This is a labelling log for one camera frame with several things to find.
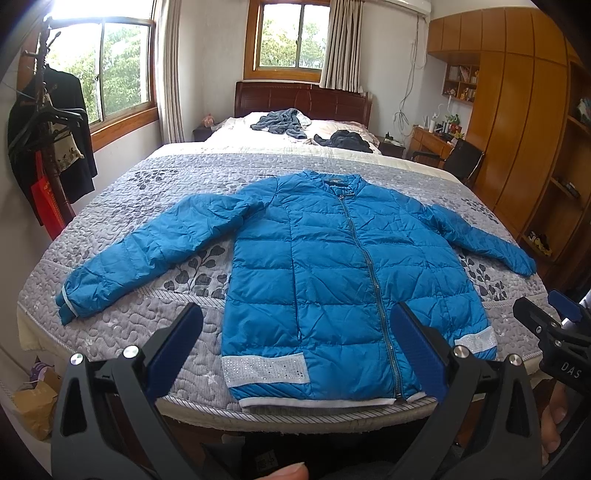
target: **jacket sleeve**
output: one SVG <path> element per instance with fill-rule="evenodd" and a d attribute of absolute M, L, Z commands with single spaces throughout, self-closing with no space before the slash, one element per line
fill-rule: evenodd
<path fill-rule="evenodd" d="M 529 277 L 535 262 L 518 246 L 468 224 L 456 212 L 440 205 L 424 206 L 409 198 L 407 211 L 450 244 L 502 261 L 515 273 Z"/>
<path fill-rule="evenodd" d="M 266 207 L 277 179 L 232 196 L 184 198 L 123 240 L 75 269 L 56 297 L 62 324 L 90 317 L 185 261 L 209 241 L 239 229 Z"/>

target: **wall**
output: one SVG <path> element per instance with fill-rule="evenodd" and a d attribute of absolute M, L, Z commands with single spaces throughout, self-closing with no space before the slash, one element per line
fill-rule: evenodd
<path fill-rule="evenodd" d="M 203 0 L 181 3 L 178 26 L 178 94 L 184 139 L 203 118 Z"/>
<path fill-rule="evenodd" d="M 460 116 L 462 131 L 466 132 L 472 116 L 472 107 L 455 100 L 452 100 L 448 107 L 448 99 L 441 95 L 446 68 L 447 64 L 444 61 L 427 55 L 413 123 L 423 125 L 423 118 L 427 115 L 430 119 L 436 112 L 439 113 L 440 121 L 444 121 L 446 115 L 457 113 Z"/>
<path fill-rule="evenodd" d="M 206 0 L 205 7 L 203 112 L 221 121 L 234 114 L 236 82 L 244 73 L 248 0 Z"/>
<path fill-rule="evenodd" d="M 404 140 L 392 117 L 399 111 L 405 95 L 416 28 L 417 16 L 412 12 L 384 2 L 368 1 L 363 6 L 360 81 L 362 87 L 374 96 L 369 129 L 376 135 L 383 136 L 389 131 L 394 138 Z M 403 132 L 407 135 L 416 116 L 424 76 L 420 67 L 425 63 L 427 26 L 423 19 L 419 20 L 418 30 L 418 68 L 413 90 L 404 107 L 410 122 Z"/>
<path fill-rule="evenodd" d="M 179 87 L 185 140 L 202 117 L 233 115 L 236 82 L 242 80 L 249 0 L 193 0 L 181 7 Z M 404 97 L 416 15 L 385 2 L 366 1 L 363 11 L 361 85 L 374 95 L 370 130 L 394 137 L 393 115 Z M 417 63 L 424 63 L 426 25 L 420 21 Z M 423 71 L 404 109 L 412 122 Z"/>
<path fill-rule="evenodd" d="M 249 0 L 191 0 L 181 5 L 178 83 L 185 141 L 210 113 L 234 113 L 236 82 L 244 70 Z"/>
<path fill-rule="evenodd" d="M 534 7 L 530 0 L 431 0 L 431 18 L 494 7 Z"/>
<path fill-rule="evenodd" d="M 13 62 L 3 79 L 12 87 L 16 86 L 17 63 L 17 60 Z M 51 240 L 45 229 L 39 226 L 10 168 L 6 131 L 8 112 L 15 102 L 16 93 L 7 85 L 0 84 L 0 346 L 18 364 L 29 368 L 35 355 L 23 352 L 18 343 L 17 297 Z M 95 160 L 99 175 L 95 178 L 96 191 L 76 202 L 75 211 L 79 212 L 102 189 L 160 145 L 160 126 L 154 122 L 97 151 Z M 1 380 L 7 365 L 0 367 Z"/>
<path fill-rule="evenodd" d="M 80 213 L 100 192 L 161 146 L 160 122 L 153 122 L 95 152 L 98 170 L 98 175 L 93 180 L 95 191 L 78 200 L 72 206 L 74 211 Z"/>

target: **red bag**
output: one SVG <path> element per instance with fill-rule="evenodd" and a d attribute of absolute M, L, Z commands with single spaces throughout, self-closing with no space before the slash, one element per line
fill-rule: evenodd
<path fill-rule="evenodd" d="M 39 218 L 45 225 L 51 239 L 55 240 L 66 227 L 66 223 L 61 216 L 56 198 L 53 196 L 49 180 L 43 172 L 43 159 L 40 151 L 35 152 L 35 165 L 37 166 L 37 182 L 31 186 L 31 193 Z"/>

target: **screw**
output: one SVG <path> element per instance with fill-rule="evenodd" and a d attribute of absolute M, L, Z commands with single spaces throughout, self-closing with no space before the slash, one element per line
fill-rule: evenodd
<path fill-rule="evenodd" d="M 139 348 L 135 345 L 129 345 L 128 347 L 123 350 L 123 356 L 125 358 L 135 358 L 139 353 Z"/>
<path fill-rule="evenodd" d="M 523 360 L 519 355 L 512 353 L 509 355 L 509 363 L 518 367 L 523 363 Z"/>
<path fill-rule="evenodd" d="M 70 363 L 72 365 L 80 365 L 84 360 L 84 356 L 81 353 L 75 353 L 70 357 Z"/>
<path fill-rule="evenodd" d="M 463 345 L 458 345 L 453 349 L 453 354 L 458 358 L 468 358 L 470 356 L 470 350 Z"/>

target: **power cord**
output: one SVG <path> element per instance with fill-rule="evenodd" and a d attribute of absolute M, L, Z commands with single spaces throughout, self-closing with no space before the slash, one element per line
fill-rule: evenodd
<path fill-rule="evenodd" d="M 420 17 L 417 15 L 417 26 L 415 29 L 415 37 L 414 37 L 413 46 L 411 47 L 411 51 L 410 51 L 411 68 L 410 68 L 410 72 L 408 72 L 407 86 L 406 86 L 406 90 L 404 93 L 404 98 L 400 102 L 399 110 L 398 110 L 398 112 L 396 112 L 394 114 L 394 118 L 393 118 L 394 127 L 398 128 L 400 135 L 404 139 L 407 139 L 411 135 L 410 132 L 408 134 L 404 133 L 404 130 L 406 129 L 406 127 L 408 127 L 410 125 L 410 122 L 408 121 L 408 118 L 407 118 L 406 114 L 404 113 L 404 106 L 406 105 L 406 101 L 410 97 L 410 94 L 413 91 L 415 71 L 422 70 L 423 68 L 425 68 L 425 65 L 427 64 L 427 42 L 425 41 L 425 60 L 424 60 L 422 66 L 417 67 L 418 24 L 419 24 L 419 21 L 420 21 Z"/>

